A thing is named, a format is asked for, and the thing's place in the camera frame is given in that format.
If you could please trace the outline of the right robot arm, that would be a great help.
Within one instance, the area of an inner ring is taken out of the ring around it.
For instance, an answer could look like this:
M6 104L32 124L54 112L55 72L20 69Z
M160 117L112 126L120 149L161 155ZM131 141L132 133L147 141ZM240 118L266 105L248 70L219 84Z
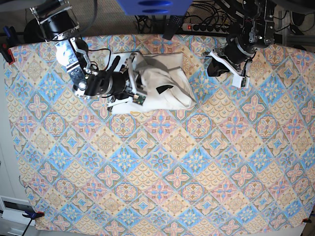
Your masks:
M139 53L110 53L104 70L92 63L91 50L80 38L79 23L67 0L46 0L30 8L46 42L54 42L56 58L73 82L73 93L82 99L106 98L108 110L133 102L142 105L147 93L136 70Z

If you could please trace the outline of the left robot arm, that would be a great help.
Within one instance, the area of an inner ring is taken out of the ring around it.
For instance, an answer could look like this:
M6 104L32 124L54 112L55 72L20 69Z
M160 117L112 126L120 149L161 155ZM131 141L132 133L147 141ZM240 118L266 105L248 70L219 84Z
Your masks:
M234 87L249 87L247 72L257 50L274 43L275 6L270 0L242 2L243 16L229 28L225 46L205 53L212 58L207 68L208 76L219 77L230 72Z

